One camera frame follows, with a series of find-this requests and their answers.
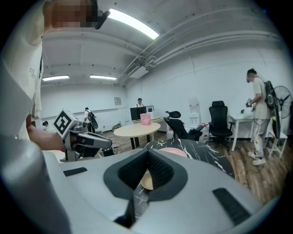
fan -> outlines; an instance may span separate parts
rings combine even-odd
[[[279,110],[282,112],[282,119],[287,118],[290,114],[290,106],[292,103],[292,95],[285,86],[277,86],[274,88],[278,100]]]

wooden floor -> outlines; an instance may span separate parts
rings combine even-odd
[[[109,137],[113,141],[113,147],[118,146],[118,153],[132,150],[129,138],[116,137],[113,132],[104,133],[103,136]],[[155,140],[164,139],[166,139],[166,133],[155,133]],[[139,141],[140,146],[147,144],[146,137],[139,138]],[[253,143],[249,141],[238,141],[234,152],[227,152],[221,145],[217,148],[213,143],[209,145],[227,157],[234,169],[235,180],[251,190],[264,204],[282,193],[286,174],[293,163],[292,143],[293,141],[290,139],[287,141],[281,159],[276,154],[268,158],[266,150],[266,163],[260,166],[253,166],[253,159],[247,155],[247,152],[253,151],[254,148]]]

white pants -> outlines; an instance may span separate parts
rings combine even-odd
[[[253,143],[255,145],[255,155],[259,159],[264,157],[264,149],[266,148],[264,142],[269,122],[269,119],[255,119]]]

black marble table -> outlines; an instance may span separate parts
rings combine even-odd
[[[233,168],[228,159],[204,143],[183,139],[170,139],[149,142],[145,147],[140,148],[177,148],[184,151],[187,157],[214,165],[235,179]],[[139,184],[134,191],[134,210],[136,219],[140,218],[147,209],[148,193],[149,190],[142,187],[141,184]]]

black office chair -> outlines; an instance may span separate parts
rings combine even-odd
[[[174,139],[187,139],[192,141],[198,141],[200,136],[202,135],[201,130],[203,126],[198,127],[197,129],[192,129],[187,133],[184,128],[184,124],[180,119],[181,114],[178,111],[174,112],[166,112],[169,116],[166,118],[164,117],[165,122],[172,128],[174,132]]]
[[[235,123],[230,123],[230,128],[227,125],[227,113],[228,108],[225,106],[223,101],[213,101],[212,106],[209,108],[212,122],[209,122],[209,132],[215,137],[213,141],[208,142],[216,142],[217,145],[222,144],[229,151],[230,148],[228,146],[227,138],[233,135],[231,131],[232,125]]]

